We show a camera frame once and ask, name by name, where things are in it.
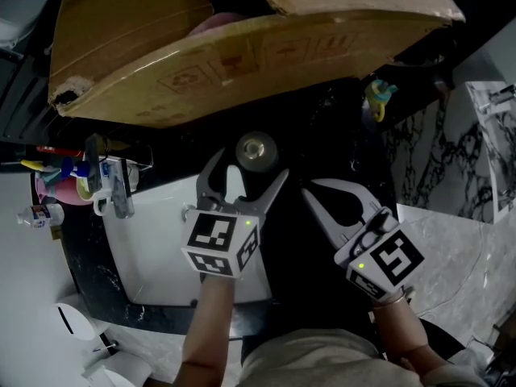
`toiletry bottle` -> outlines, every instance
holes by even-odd
[[[61,225],[65,220],[65,212],[63,207],[58,203],[48,205],[34,205],[25,208],[25,210],[18,214],[18,223],[25,224],[30,228],[43,228],[47,225],[55,227]]]

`printed symbol on box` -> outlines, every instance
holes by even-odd
[[[251,258],[251,255],[254,253],[254,251],[258,248],[258,228],[255,227],[255,229],[252,230],[251,234],[248,236],[248,238],[243,243],[241,249],[236,254],[236,259],[239,262],[240,271],[243,270],[243,267],[245,267],[245,264],[249,261]]]
[[[154,106],[151,110],[153,110],[153,111],[167,110],[167,106],[165,106],[165,105],[158,105],[158,106]]]
[[[393,285],[402,282],[424,259],[421,252],[401,231],[397,231],[373,250],[371,257]]]
[[[356,33],[338,33],[322,37],[317,43],[314,59],[336,57],[345,54],[355,38]]]
[[[235,222],[235,218],[230,216],[199,214],[188,246],[227,252]]]
[[[158,119],[153,120],[152,122],[155,123],[156,125],[162,125],[162,124],[169,123],[170,120],[171,120],[170,117],[168,117],[168,118],[158,118]]]
[[[300,39],[270,44],[266,49],[267,65],[274,69],[302,63],[305,60],[309,42],[310,39]]]
[[[179,94],[211,85],[211,79],[198,66],[174,72],[162,77],[158,82]]]
[[[375,299],[380,299],[385,295],[385,291],[380,288],[378,285],[373,284],[370,280],[365,277],[362,277],[357,271],[352,269],[352,274],[349,277],[349,281],[351,281],[356,286],[359,286],[366,293],[374,297]]]
[[[209,65],[222,81],[258,71],[258,65],[252,52],[212,60]]]
[[[233,276],[229,261],[225,258],[193,252],[188,252],[188,255],[198,271]]]

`sink basin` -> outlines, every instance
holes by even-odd
[[[133,195],[135,214],[118,219],[112,205],[103,217],[111,253],[127,298],[135,304],[190,306],[201,288],[181,251],[185,211],[196,205],[195,183],[188,177]],[[238,168],[227,170],[227,202],[245,196]],[[235,302],[271,298],[260,252],[255,252],[236,282]]]

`white wall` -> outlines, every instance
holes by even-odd
[[[516,83],[516,19],[453,71],[456,85],[465,81]]]
[[[506,82],[516,83],[516,19],[487,42],[485,50]]]
[[[31,205],[27,174],[0,174],[0,385],[87,386],[83,364],[94,358],[92,342],[73,338],[52,307],[74,291],[60,241],[50,230],[16,223]]]

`marble wall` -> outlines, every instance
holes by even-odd
[[[494,223],[516,197],[516,111],[468,82],[384,133],[397,202]]]

